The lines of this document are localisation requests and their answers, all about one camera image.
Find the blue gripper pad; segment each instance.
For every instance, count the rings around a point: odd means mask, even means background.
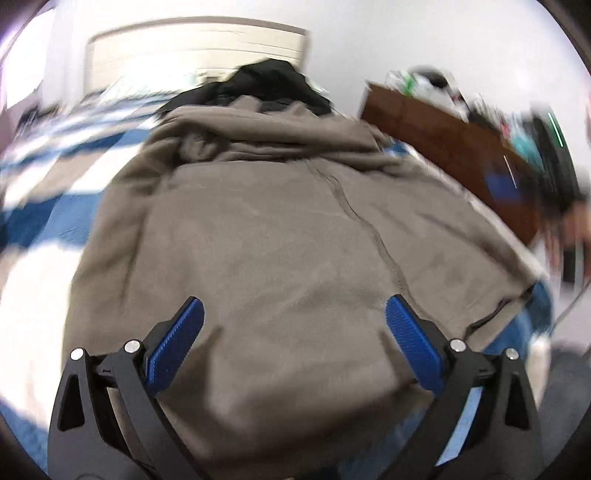
[[[419,384],[437,395],[444,387],[443,359],[418,325],[416,318],[415,313],[398,296],[390,297],[386,303],[386,324],[390,332]]]
[[[192,297],[185,302],[162,341],[145,364],[145,386],[152,396],[166,390],[197,338],[205,320],[201,300]]]

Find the seam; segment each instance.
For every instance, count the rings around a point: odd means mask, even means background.
[[[405,295],[405,300],[410,305],[412,305],[415,312],[419,316],[426,318],[426,319],[431,319],[431,320],[435,321],[439,326],[441,326],[440,322],[438,322],[436,320],[436,317],[431,315],[429,312],[427,312],[416,301],[412,292],[410,291],[410,288],[408,286],[408,283],[406,281],[404,273],[402,272],[402,268],[400,267],[400,265],[398,265],[398,263],[396,263],[396,261],[389,254],[388,249],[386,248],[386,245],[384,244],[384,241],[382,240],[382,237],[380,236],[379,232],[376,230],[376,228],[371,223],[369,223],[367,220],[365,220],[363,217],[361,217],[361,215],[359,215],[353,209],[353,207],[351,206],[351,204],[347,200],[343,186],[338,181],[338,179],[335,178],[334,176],[325,175],[316,166],[311,165],[309,161],[306,161],[305,164],[306,164],[308,170],[313,175],[321,177],[322,179],[326,180],[330,184],[330,187],[331,187],[330,189],[333,194],[333,197],[335,198],[335,200],[337,201],[337,203],[339,204],[341,209],[344,211],[344,213],[351,220],[359,223],[361,225],[361,227],[363,228],[363,230],[370,237],[371,241],[374,243],[374,245],[376,247],[376,250],[378,251],[378,255],[380,256],[380,258],[382,259],[382,261],[385,263],[386,267],[390,271],[390,276],[391,276],[392,282],[396,286],[398,286],[400,293]]]

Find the blue and white blanket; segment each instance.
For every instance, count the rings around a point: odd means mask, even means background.
[[[78,108],[34,127],[0,163],[0,413],[43,468],[72,276],[102,192],[169,98]]]

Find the wooden dresser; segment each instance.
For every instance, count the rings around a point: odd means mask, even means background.
[[[361,118],[412,145],[486,203],[524,244],[531,243],[540,229],[537,207],[523,197],[493,199],[485,181],[486,174],[509,169],[518,180],[520,172],[531,168],[494,132],[374,83],[368,85]]]

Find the cable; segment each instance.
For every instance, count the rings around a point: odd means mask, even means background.
[[[574,298],[574,300],[572,302],[570,302],[570,305],[568,307],[566,307],[562,311],[562,313],[560,315],[558,315],[558,317],[556,317],[556,321],[554,322],[554,328],[556,328],[558,325],[560,325],[562,323],[562,321],[569,315],[570,311],[574,308],[574,306],[579,302],[579,300],[581,299],[583,294],[587,291],[587,289],[589,288],[589,285],[591,285],[591,280],[587,280],[585,285],[583,285],[583,288],[581,288],[581,291],[577,294],[577,296]]]

